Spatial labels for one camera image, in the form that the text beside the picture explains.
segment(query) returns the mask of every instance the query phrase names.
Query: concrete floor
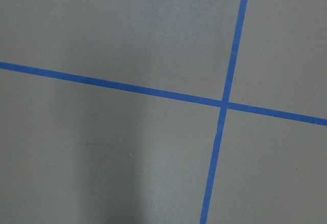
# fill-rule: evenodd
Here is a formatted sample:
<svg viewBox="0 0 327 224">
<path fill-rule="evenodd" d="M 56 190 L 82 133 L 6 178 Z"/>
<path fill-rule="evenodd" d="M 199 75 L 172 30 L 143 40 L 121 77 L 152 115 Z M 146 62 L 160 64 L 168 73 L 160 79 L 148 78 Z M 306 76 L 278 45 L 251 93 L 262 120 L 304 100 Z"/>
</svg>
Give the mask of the concrete floor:
<svg viewBox="0 0 327 224">
<path fill-rule="evenodd" d="M 240 0 L 1 1 L 0 61 L 223 99 Z M 327 119 L 326 4 L 248 0 L 230 102 Z M 1 223 L 199 223 L 220 107 L 0 88 Z M 207 223 L 325 224 L 326 168 L 326 126 L 229 109 Z"/>
</svg>

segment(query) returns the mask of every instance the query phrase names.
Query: gray floor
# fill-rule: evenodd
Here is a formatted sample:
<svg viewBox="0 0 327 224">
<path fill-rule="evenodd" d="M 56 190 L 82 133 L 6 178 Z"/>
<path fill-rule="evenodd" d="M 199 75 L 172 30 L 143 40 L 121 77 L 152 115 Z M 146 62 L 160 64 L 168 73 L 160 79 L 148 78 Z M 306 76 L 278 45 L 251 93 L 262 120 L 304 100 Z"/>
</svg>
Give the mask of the gray floor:
<svg viewBox="0 0 327 224">
<path fill-rule="evenodd" d="M 1 0 L 0 61 L 222 99 L 240 0 Z M 248 0 L 231 102 L 327 119 L 327 0 Z M 0 70 L 1 223 L 198 223 L 218 107 Z M 326 126 L 227 111 L 208 222 L 327 220 Z"/>
</svg>

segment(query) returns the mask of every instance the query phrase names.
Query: horizontal blue line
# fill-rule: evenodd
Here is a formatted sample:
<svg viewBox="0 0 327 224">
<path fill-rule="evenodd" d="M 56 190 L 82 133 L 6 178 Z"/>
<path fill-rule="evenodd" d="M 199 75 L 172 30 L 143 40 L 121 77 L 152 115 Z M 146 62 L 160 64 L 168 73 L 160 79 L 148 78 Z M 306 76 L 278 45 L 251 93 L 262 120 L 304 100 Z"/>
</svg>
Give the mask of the horizontal blue line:
<svg viewBox="0 0 327 224">
<path fill-rule="evenodd" d="M 324 125 L 327 126 L 327 119 L 324 118 L 316 118 L 316 117 L 310 117 L 295 113 L 288 113 L 286 111 L 280 111 L 280 110 L 272 110 L 267 108 L 261 108 L 251 105 L 243 105 L 243 104 L 237 104 L 229 102 L 227 105 L 228 109 L 232 110 L 239 110 L 239 111 L 245 111 L 247 113 L 254 113 L 254 114 L 261 114 L 265 116 L 271 116 L 276 118 L 284 118 L 294 121 L 300 121 L 305 123 L 313 123 L 318 125 Z"/>
<path fill-rule="evenodd" d="M 49 71 L 49 70 L 45 70 L 45 69 L 28 67 L 28 66 L 19 65 L 19 64 L 0 62 L 0 69 L 15 71 L 15 72 L 22 72 L 22 73 L 27 73 L 27 74 L 37 75 L 37 76 L 56 78 L 56 79 L 67 80 L 67 81 L 72 81 L 72 82 L 85 83 L 85 84 L 90 84 L 90 85 L 95 85 L 95 86 L 119 89 L 119 90 L 123 90 L 123 91 L 158 96 L 158 97 L 163 97 L 163 98 L 168 98 L 168 99 L 181 100 L 181 101 L 192 102 L 192 103 L 197 103 L 197 104 L 203 104 L 203 105 L 209 105 L 209 106 L 215 106 L 215 107 L 222 106 L 221 100 L 209 99 L 209 98 L 192 96 L 192 95 L 185 95 L 185 94 L 174 93 L 174 92 L 170 92 L 170 91 L 163 91 L 163 90 L 154 89 L 154 88 L 141 87 L 141 86 L 135 86 L 135 85 L 124 84 L 124 83 L 119 83 L 119 82 L 106 81 L 106 80 L 90 78 L 90 77 L 83 77 L 83 76 L 78 76 L 78 75 L 73 75 L 73 74 L 62 73 L 62 72 Z M 327 126 L 327 119 L 310 117 L 310 116 L 294 114 L 294 113 L 288 113 L 285 111 L 260 108 L 260 107 L 237 104 L 237 103 L 232 103 L 232 102 L 228 102 L 227 108 L 232 109 L 232 110 L 244 111 L 247 113 L 255 113 L 255 114 L 261 114 L 261 115 L 266 115 L 266 116 L 271 116 L 271 117 L 284 118 L 284 119 L 289 119 L 289 120 L 295 120 L 295 121 L 301 121 L 301 122 L 306 122 L 306 123 L 313 123 L 313 124 Z"/>
<path fill-rule="evenodd" d="M 174 100 L 181 100 L 191 103 L 197 103 L 197 104 L 203 104 L 203 105 L 209 105 L 209 106 L 221 106 L 220 100 L 215 99 L 209 99 L 204 97 L 198 97 L 193 95 L 186 95 L 186 94 L 180 94 L 170 91 L 164 91 L 154 88 L 148 88 L 148 87 L 141 87 L 141 86 L 135 86 L 125 83 L 119 83 L 119 82 L 113 82 L 113 81 L 107 81 L 97 78 L 91 78 L 91 77 L 83 77 L 63 72 L 55 72 L 55 71 L 49 71 L 45 69 L 39 69 L 19 64 L 11 64 L 6 62 L 0 62 L 0 69 L 5 69 L 9 71 L 15 71 L 15 72 L 22 72 L 27 74 L 33 74 L 37 76 L 43 76 L 43 77 L 51 77 L 66 81 L 72 81 L 72 82 L 79 82 L 79 83 L 85 83 L 90 84 L 94 86 L 100 86 L 100 87 L 108 87 L 113 89 L 119 89 L 123 91 L 129 91 L 139 94 L 145 94 L 145 95 L 152 95 L 152 96 L 158 96 L 168 99 L 174 99 Z"/>
</svg>

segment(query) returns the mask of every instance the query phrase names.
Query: blue tape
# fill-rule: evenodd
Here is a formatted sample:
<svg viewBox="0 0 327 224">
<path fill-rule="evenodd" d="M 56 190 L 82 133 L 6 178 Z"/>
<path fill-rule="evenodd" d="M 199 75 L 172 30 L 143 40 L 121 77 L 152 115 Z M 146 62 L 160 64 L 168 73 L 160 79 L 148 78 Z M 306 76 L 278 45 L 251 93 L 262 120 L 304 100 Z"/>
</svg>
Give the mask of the blue tape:
<svg viewBox="0 0 327 224">
<path fill-rule="evenodd" d="M 220 145 L 221 145 L 221 140 L 222 140 L 223 131 L 224 131 L 224 125 L 225 125 L 225 119 L 226 119 L 226 114 L 227 114 L 227 109 L 228 109 L 227 106 L 228 106 L 228 101 L 229 101 L 229 97 L 230 97 L 230 91 L 231 91 L 231 86 L 232 86 L 234 72 L 235 72 L 236 60 L 237 60 L 237 55 L 238 55 L 239 46 L 240 46 L 246 5 L 247 5 L 247 0 L 241 0 L 239 12 L 238 12 L 238 18 L 237 18 L 236 27 L 235 27 L 234 39 L 233 39 L 233 43 L 232 43 L 232 47 L 231 47 L 230 59 L 229 59 L 224 93 L 223 93 L 223 99 L 222 99 L 222 106 L 221 106 L 221 109 L 219 112 L 217 133 L 215 136 L 213 152 L 212 152 L 210 166 L 209 166 L 209 173 L 208 173 L 208 178 L 206 181 L 206 187 L 205 187 L 205 193 L 204 193 L 202 211 L 201 211 L 201 217 L 200 217 L 201 224 L 206 224 L 207 218 L 208 218 L 211 194 L 213 191 L 213 185 L 214 185 L 215 174 L 216 174 L 218 158 L 219 158 Z"/>
<path fill-rule="evenodd" d="M 85 83 L 94 86 L 108 87 L 108 88 L 119 89 L 123 91 L 158 96 L 158 97 L 174 99 L 174 100 L 181 100 L 181 101 L 209 105 L 209 106 L 220 107 L 222 103 L 220 100 L 180 94 L 180 93 L 164 91 L 164 90 L 148 88 L 148 87 L 135 86 L 135 85 L 119 83 L 119 82 L 112 82 L 102 79 L 83 77 L 83 76 L 78 76 L 78 75 L 73 75 L 63 72 L 49 71 L 45 69 L 39 69 L 39 68 L 34 68 L 24 65 L 10 64 L 6 62 L 0 62 L 0 69 L 22 72 L 22 73 L 33 74 L 33 75 L 44 76 L 44 77 L 51 77 L 51 78 L 62 79 L 66 81 L 72 81 L 72 82 Z"/>
<path fill-rule="evenodd" d="M 266 108 L 260 108 L 256 106 L 250 106 L 250 105 L 242 105 L 237 103 L 229 102 L 227 105 L 228 109 L 232 110 L 239 110 L 239 111 L 245 111 L 247 113 L 254 113 L 254 114 L 261 114 L 276 118 L 284 118 L 294 121 L 300 121 L 305 123 L 313 123 L 318 125 L 324 125 L 327 126 L 327 119 L 323 118 L 316 118 L 316 117 L 310 117 L 295 113 L 288 113 L 286 111 L 280 111 L 280 110 L 272 110 L 272 109 L 266 109 Z"/>
</svg>

